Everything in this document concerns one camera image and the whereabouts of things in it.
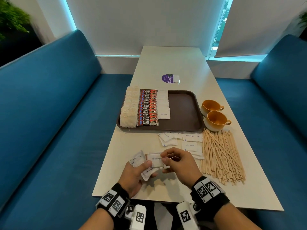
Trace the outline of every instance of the person's right hand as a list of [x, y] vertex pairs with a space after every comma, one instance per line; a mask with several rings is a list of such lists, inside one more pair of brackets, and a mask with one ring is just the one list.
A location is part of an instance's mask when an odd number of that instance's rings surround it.
[[[161, 153], [162, 161], [170, 168], [163, 170], [164, 174], [175, 172], [179, 181], [190, 189], [202, 176], [193, 156], [190, 152], [179, 148], [170, 148]], [[174, 161], [171, 158], [177, 157], [180, 160]]]

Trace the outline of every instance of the wristband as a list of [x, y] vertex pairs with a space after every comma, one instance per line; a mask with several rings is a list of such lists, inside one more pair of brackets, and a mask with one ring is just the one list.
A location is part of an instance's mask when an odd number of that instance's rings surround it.
[[96, 204], [96, 209], [102, 208], [106, 210], [112, 217], [114, 225], [125, 213], [126, 208], [130, 204], [127, 191], [117, 183], [110, 189]]
[[192, 199], [201, 208], [209, 221], [213, 218], [222, 206], [229, 203], [224, 190], [205, 176], [200, 177], [192, 186]]

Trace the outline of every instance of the ceramic mug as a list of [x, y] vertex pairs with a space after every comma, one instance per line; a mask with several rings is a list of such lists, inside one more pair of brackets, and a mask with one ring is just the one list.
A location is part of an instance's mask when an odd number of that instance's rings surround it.
[[231, 124], [231, 121], [219, 111], [210, 111], [204, 122], [210, 131], [220, 131], [225, 125]]
[[205, 100], [201, 105], [201, 113], [205, 117], [207, 117], [207, 114], [210, 111], [220, 111], [220, 110], [224, 110], [224, 107], [221, 106], [218, 102], [213, 100]]

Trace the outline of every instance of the table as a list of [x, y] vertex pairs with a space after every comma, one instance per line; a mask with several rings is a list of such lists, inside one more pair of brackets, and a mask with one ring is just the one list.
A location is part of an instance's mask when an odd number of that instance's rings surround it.
[[[163, 82], [161, 77], [165, 74], [179, 75], [180, 83]], [[199, 105], [206, 99], [223, 105], [225, 109], [222, 112], [232, 121], [225, 130], [234, 135], [246, 181], [245, 185], [219, 185], [236, 207], [283, 210], [199, 48], [144, 46], [130, 85], [143, 89], [189, 90], [194, 92]], [[116, 126], [92, 195], [103, 196], [118, 181], [125, 163], [138, 151], [152, 153], [166, 148], [169, 147], [161, 146], [157, 134], [127, 133]], [[134, 198], [166, 202], [186, 200], [192, 203], [190, 192], [174, 173], [162, 174], [160, 171], [156, 178], [143, 184]]]

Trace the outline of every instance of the planter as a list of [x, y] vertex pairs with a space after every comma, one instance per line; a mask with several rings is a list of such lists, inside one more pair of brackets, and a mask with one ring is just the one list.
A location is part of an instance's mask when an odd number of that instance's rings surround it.
[[301, 33], [300, 38], [307, 41], [307, 27], [305, 28], [303, 33]]
[[24, 26], [30, 33], [1, 30], [5, 39], [0, 41], [0, 67], [42, 46], [32, 26]]

